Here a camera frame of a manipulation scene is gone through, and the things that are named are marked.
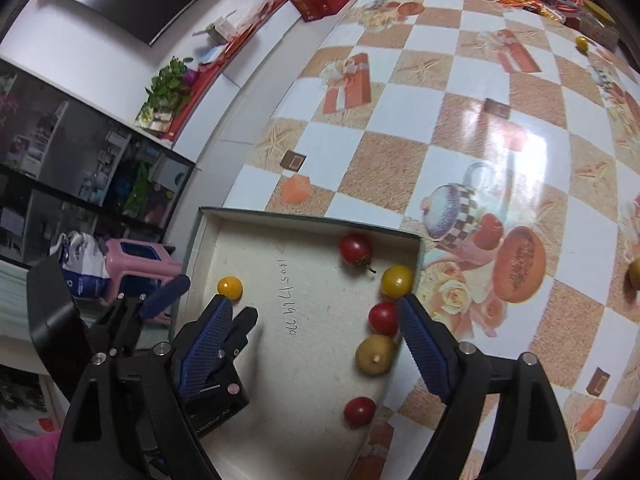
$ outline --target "screw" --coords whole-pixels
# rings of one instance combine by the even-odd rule
[[[522,360],[525,362],[526,365],[529,365],[529,366],[538,364],[538,358],[535,356],[535,354],[532,354],[531,352],[524,352],[524,354],[522,354]]]
[[[91,358],[91,362],[94,365],[101,365],[106,360],[107,360],[107,354],[105,354],[104,352],[98,352],[96,355],[94,355]]]
[[[462,343],[460,343],[458,348],[464,355],[471,355],[476,351],[476,346],[473,343],[469,343],[467,341],[463,341]]]
[[[158,343],[154,346],[154,354],[156,355],[165,355],[171,351],[171,345],[166,341],[163,343]]]

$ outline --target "pink cloth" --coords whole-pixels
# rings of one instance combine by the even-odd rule
[[[11,447],[36,480],[51,480],[60,430],[11,442]]]

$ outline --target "yellow lid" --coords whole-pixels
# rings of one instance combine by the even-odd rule
[[[598,4],[594,4],[591,0],[584,0],[584,6],[587,7],[587,9],[589,9],[591,13],[596,16],[596,18],[599,18],[611,24],[616,23],[616,20],[614,20],[606,10],[604,10]]]

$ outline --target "open box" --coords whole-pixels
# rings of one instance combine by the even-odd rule
[[[345,266],[340,238],[364,234],[372,274]],[[422,265],[415,234],[326,218],[201,208],[185,273],[191,289],[174,312],[173,332],[196,319],[223,276],[244,285],[234,315],[258,310],[258,324],[235,366],[250,404],[202,440],[225,480],[342,480],[367,434],[342,411],[354,397],[379,403],[393,370],[368,376],[355,365],[371,332],[367,316],[383,298],[389,266]]]

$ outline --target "pink stool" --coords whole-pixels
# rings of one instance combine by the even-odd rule
[[[182,270],[182,263],[174,260],[162,244],[112,238],[106,245],[104,261],[110,281],[102,298],[105,304],[117,298],[125,276],[159,280],[164,285]]]

